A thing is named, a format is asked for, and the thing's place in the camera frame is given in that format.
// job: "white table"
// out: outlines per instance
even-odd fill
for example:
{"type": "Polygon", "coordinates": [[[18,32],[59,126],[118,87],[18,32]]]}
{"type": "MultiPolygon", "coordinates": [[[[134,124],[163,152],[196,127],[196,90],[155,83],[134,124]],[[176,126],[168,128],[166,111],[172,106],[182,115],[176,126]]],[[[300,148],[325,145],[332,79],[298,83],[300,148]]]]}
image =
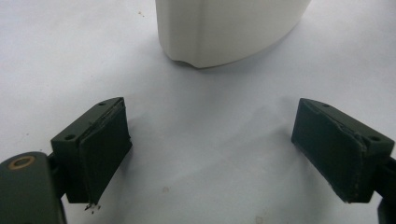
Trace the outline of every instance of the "white table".
{"type": "Polygon", "coordinates": [[[314,0],[276,47],[197,70],[162,52],[154,1],[2,1],[0,159],[123,96],[134,151],[94,214],[63,197],[70,224],[376,223],[380,197],[343,203],[290,136],[304,97],[396,139],[395,11],[314,0]]]}

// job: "dark green plastic part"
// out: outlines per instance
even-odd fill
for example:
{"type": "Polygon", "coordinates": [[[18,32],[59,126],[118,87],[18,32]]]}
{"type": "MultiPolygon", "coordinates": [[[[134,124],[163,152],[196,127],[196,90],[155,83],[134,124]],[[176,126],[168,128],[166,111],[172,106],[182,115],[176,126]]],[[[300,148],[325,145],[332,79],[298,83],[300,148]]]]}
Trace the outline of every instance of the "dark green plastic part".
{"type": "Polygon", "coordinates": [[[28,152],[2,162],[0,192],[0,223],[66,223],[44,153],[28,152]]]}
{"type": "Polygon", "coordinates": [[[389,203],[396,205],[396,160],[389,158],[387,164],[375,172],[375,191],[389,203]]]}
{"type": "Polygon", "coordinates": [[[378,223],[395,224],[396,223],[396,204],[383,199],[378,206],[378,223]]]}
{"type": "Polygon", "coordinates": [[[389,160],[394,142],[336,108],[301,99],[291,141],[348,203],[368,203],[375,170],[389,160]]]}
{"type": "Polygon", "coordinates": [[[70,203],[98,203],[132,143],[123,98],[95,105],[51,140],[70,203]]]}

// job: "screw hole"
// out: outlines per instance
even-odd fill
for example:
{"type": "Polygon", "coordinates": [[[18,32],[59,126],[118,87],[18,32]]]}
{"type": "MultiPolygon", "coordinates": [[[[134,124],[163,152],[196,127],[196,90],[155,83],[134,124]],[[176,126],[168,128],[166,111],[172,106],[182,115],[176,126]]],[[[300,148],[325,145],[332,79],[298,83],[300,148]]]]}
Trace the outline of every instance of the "screw hole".
{"type": "Polygon", "coordinates": [[[10,170],[19,170],[21,168],[24,168],[26,166],[31,165],[34,161],[35,161],[35,157],[34,156],[20,157],[20,158],[17,158],[15,161],[12,161],[8,165],[8,169],[10,169],[10,170]]]}
{"type": "Polygon", "coordinates": [[[72,140],[73,138],[75,138],[76,136],[75,135],[73,135],[73,134],[69,134],[69,135],[67,135],[66,136],[66,138],[65,138],[65,140],[72,140]]]}
{"type": "Polygon", "coordinates": [[[381,141],[381,139],[380,139],[379,137],[376,137],[376,136],[370,136],[369,138],[370,138],[372,141],[375,141],[375,142],[381,141]]]}

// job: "white surface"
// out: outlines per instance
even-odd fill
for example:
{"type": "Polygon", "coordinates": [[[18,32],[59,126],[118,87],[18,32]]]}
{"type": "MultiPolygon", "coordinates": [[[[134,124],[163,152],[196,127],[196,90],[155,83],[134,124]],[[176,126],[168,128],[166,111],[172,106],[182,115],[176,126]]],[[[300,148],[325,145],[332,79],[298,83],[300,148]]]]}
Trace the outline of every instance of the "white surface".
{"type": "Polygon", "coordinates": [[[163,51],[203,68],[243,59],[273,45],[300,20],[310,0],[156,0],[163,51]]]}
{"type": "Polygon", "coordinates": [[[154,1],[1,1],[0,159],[124,96],[134,153],[69,223],[376,223],[378,195],[342,203],[290,135],[306,97],[396,139],[395,11],[314,0],[272,50],[197,70],[162,52],[154,1]]]}

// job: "white curved object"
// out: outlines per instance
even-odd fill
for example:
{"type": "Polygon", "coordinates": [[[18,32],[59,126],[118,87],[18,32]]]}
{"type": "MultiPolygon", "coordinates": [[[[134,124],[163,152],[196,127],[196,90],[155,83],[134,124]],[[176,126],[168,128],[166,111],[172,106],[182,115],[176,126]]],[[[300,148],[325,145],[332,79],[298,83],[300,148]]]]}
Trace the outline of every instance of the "white curved object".
{"type": "Polygon", "coordinates": [[[209,67],[243,59],[274,44],[310,0],[156,0],[158,33],[175,61],[209,67]]]}

